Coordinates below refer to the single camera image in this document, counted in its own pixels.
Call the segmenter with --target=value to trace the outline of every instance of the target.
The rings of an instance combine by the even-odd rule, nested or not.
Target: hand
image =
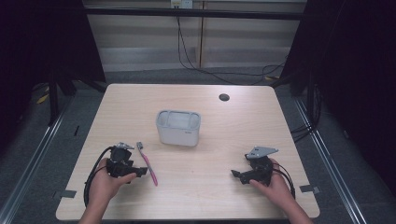
[[[274,159],[271,159],[271,161],[274,164],[274,169],[279,170],[277,161]],[[249,184],[261,191],[272,203],[280,207],[289,218],[290,223],[313,223],[304,209],[294,200],[285,179],[280,173],[273,172],[269,186],[265,186],[253,179],[249,181]]]
[[[107,173],[106,160],[107,158],[102,159],[96,168],[97,173],[90,187],[90,201],[79,223],[101,223],[108,203],[117,194],[119,188],[136,178],[136,174],[112,177]]]

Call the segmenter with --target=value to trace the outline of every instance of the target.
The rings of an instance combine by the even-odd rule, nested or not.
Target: gray carpet floor
[[[210,72],[260,74],[261,68],[212,68]],[[278,76],[276,70],[270,76]],[[229,85],[241,84],[268,85],[272,81],[258,76],[235,74],[202,74],[187,69],[170,69],[158,71],[107,73],[107,84],[110,83],[177,83]],[[66,97],[60,93],[60,106],[69,106],[64,111],[64,118],[49,149],[34,174],[29,188],[18,204],[11,223],[69,223],[59,221],[55,212],[59,199],[54,199],[55,191],[63,190],[76,164],[78,154],[84,144],[103,94],[85,84],[76,82],[78,88],[74,97]],[[19,131],[7,146],[7,153],[0,158],[0,206],[4,206],[7,198],[14,190],[24,169],[33,157],[42,136],[48,129],[50,120],[50,102],[37,105],[35,102],[44,90],[32,92],[29,108],[19,124]],[[276,88],[276,95],[282,107],[290,130],[304,124],[291,97],[288,85]],[[359,153],[356,145],[345,138],[343,128],[324,105],[318,131],[323,138],[332,159],[335,161],[342,177],[345,179],[352,195],[361,208],[366,223],[396,223],[396,200],[390,194],[378,175],[371,169]],[[318,150],[308,135],[296,143],[305,171],[311,186],[318,187],[316,194],[320,209],[315,223],[354,223],[348,213],[342,197],[337,191],[331,176],[326,169]],[[288,223],[285,220],[237,221],[237,223]]]

